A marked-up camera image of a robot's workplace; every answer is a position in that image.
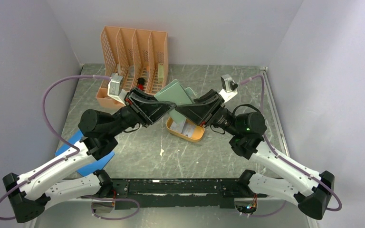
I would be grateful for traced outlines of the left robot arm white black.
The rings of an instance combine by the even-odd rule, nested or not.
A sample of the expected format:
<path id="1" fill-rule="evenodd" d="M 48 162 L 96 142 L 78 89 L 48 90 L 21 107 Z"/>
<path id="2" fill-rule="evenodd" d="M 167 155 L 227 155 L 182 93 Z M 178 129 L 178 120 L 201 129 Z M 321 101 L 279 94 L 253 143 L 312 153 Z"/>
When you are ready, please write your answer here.
<path id="1" fill-rule="evenodd" d="M 3 177 L 5 198 L 10 201 L 14 219 L 26 223 L 46 209 L 85 195 L 102 198 L 112 193 L 113 185 L 104 170 L 77 180 L 65 177 L 106 157 L 117 146 L 116 136 L 137 125 L 148 127 L 175 108 L 175 103 L 158 101 L 139 89 L 125 94 L 126 105 L 113 114 L 88 109 L 78 124 L 82 138 L 47 163 L 24 174 Z"/>

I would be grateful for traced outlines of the yellow oval tray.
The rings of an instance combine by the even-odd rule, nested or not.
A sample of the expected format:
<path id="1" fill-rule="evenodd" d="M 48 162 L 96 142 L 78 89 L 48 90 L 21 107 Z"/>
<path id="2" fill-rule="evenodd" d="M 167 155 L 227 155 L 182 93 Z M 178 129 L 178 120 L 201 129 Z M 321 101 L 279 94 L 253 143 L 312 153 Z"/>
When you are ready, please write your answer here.
<path id="1" fill-rule="evenodd" d="M 199 142 L 205 133 L 205 128 L 195 125 L 188 119 L 177 124 L 172 118 L 168 118 L 166 129 L 169 133 L 190 142 Z"/>

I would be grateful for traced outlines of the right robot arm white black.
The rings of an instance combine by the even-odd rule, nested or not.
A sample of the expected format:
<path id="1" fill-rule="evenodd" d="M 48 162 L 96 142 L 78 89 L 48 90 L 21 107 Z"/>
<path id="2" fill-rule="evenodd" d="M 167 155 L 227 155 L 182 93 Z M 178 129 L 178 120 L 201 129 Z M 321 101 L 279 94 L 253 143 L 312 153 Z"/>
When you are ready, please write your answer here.
<path id="1" fill-rule="evenodd" d="M 329 209 L 335 177 L 329 171 L 319 173 L 276 150 L 266 137 L 266 123 L 261 111 L 251 104 L 251 112 L 236 114 L 224 105 L 224 99 L 214 90 L 195 99 L 193 104 L 176 107 L 176 111 L 198 126 L 220 128 L 229 133 L 231 149 L 250 162 L 264 165 L 279 178 L 269 178 L 246 170 L 238 179 L 240 195 L 265 194 L 296 205 L 310 218 L 321 220 Z"/>

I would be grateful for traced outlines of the card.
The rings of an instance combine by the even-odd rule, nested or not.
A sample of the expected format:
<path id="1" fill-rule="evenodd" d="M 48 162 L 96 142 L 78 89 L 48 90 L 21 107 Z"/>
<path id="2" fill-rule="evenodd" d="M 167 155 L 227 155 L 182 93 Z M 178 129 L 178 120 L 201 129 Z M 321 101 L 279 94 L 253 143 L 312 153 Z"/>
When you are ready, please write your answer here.
<path id="1" fill-rule="evenodd" d="M 170 126 L 170 130 L 185 135 L 187 137 L 192 137 L 195 131 L 196 125 L 189 122 L 188 120 L 185 120 L 181 123 L 176 123 L 172 121 L 172 124 Z"/>

